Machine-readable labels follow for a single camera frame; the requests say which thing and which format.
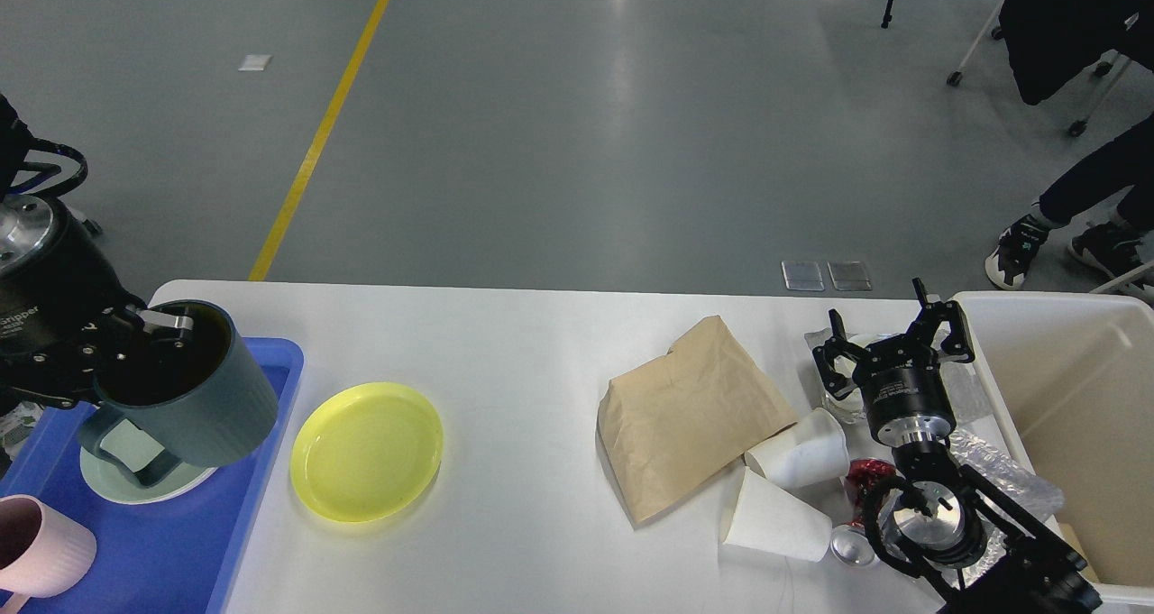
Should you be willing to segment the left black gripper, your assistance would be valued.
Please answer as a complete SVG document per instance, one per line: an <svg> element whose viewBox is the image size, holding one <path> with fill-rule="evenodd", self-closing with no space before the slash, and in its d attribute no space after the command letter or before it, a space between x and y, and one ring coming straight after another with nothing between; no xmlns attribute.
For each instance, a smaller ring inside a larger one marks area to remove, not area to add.
<svg viewBox="0 0 1154 614"><path fill-rule="evenodd" d="M144 307L60 200L3 197L3 403L98 405L97 375L118 355L189 350L188 309Z"/></svg>

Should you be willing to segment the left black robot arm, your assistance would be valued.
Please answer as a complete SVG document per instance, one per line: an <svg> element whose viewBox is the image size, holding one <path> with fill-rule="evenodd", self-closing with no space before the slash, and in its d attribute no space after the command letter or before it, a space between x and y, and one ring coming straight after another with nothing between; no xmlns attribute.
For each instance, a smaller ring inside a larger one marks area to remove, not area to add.
<svg viewBox="0 0 1154 614"><path fill-rule="evenodd" d="M3 398L97 405L99 385L186 351L195 321L185 308L148 308L123 289L95 229L62 202L87 181L87 158L33 137L9 102L1 114Z"/></svg>

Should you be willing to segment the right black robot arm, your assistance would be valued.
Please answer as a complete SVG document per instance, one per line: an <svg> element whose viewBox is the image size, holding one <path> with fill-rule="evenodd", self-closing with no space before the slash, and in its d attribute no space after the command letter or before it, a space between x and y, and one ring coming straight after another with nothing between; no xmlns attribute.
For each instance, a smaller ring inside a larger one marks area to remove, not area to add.
<svg viewBox="0 0 1154 614"><path fill-rule="evenodd" d="M860 395L871 439L896 465L865 488L865 540L883 564L926 581L944 613L1099 609L1080 553L953 450L941 367L975 360L967 319L922 280L912 286L920 310L905 331L855 344L829 310L831 334L811 351L825 392Z"/></svg>

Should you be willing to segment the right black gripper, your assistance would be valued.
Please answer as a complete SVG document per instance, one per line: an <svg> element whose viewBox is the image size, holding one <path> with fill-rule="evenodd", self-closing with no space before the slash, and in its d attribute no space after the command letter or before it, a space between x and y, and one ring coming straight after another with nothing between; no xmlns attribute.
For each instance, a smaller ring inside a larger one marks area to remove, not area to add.
<svg viewBox="0 0 1154 614"><path fill-rule="evenodd" d="M860 389L865 422L881 445L943 443L956 429L941 379L941 364L973 364L976 359L967 317L953 300L931 295L921 278L911 279L920 310L905 335L909 342L854 344L839 310L829 310L831 335L811 350L820 385L834 400ZM847 376L835 360L857 364Z"/></svg>

